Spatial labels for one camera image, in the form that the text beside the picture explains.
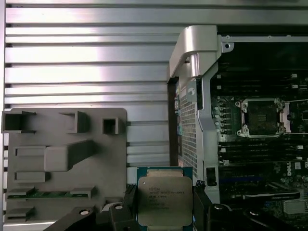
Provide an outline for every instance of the perforated metal grille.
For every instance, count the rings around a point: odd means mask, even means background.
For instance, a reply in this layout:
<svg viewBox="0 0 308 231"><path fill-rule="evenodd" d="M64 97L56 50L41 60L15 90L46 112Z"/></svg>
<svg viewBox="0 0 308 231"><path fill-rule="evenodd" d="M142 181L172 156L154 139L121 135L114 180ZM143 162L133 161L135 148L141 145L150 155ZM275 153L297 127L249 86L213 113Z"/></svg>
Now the perforated metal grille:
<svg viewBox="0 0 308 231"><path fill-rule="evenodd" d="M197 177L197 144L195 104L188 102L186 96L180 99L182 123L182 156L185 166L193 167L193 175Z"/></svg>
<svg viewBox="0 0 308 231"><path fill-rule="evenodd" d="M308 214L308 190L304 189L303 193L300 194L300 197L305 200L305 213Z"/></svg>

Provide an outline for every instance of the motherboard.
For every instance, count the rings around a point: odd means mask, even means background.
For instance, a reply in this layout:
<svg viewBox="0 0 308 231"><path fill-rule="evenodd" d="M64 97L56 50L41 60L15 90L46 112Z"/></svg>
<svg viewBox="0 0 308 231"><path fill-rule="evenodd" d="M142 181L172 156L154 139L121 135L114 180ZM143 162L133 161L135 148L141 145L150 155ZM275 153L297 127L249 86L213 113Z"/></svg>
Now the motherboard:
<svg viewBox="0 0 308 231"><path fill-rule="evenodd" d="M222 70L211 79L222 203L308 229L307 85L300 71Z"/></svg>

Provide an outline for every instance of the metal frame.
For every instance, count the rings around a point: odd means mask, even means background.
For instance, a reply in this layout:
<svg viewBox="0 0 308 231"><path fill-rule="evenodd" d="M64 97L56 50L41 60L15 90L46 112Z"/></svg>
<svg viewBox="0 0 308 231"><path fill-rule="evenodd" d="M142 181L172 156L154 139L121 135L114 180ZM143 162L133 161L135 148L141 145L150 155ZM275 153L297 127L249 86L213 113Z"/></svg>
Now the metal frame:
<svg viewBox="0 0 308 231"><path fill-rule="evenodd" d="M304 36L223 36L221 41L224 42L307 42L308 38Z"/></svg>
<svg viewBox="0 0 308 231"><path fill-rule="evenodd" d="M0 110L4 110L5 0L0 0ZM3 227L3 135L0 134L0 227Z"/></svg>
<svg viewBox="0 0 308 231"><path fill-rule="evenodd" d="M123 8L8 8L10 24L178 24L178 25L307 25L307 12L294 7L288 10L228 7L138 7Z"/></svg>
<svg viewBox="0 0 308 231"><path fill-rule="evenodd" d="M207 7L218 7L218 6L229 6L229 7L305 7L308 6L306 0L297 1L243 1L243 0L7 0L9 4L103 4L103 5L146 5L146 6L156 6L156 5L172 5L172 6L207 6Z"/></svg>

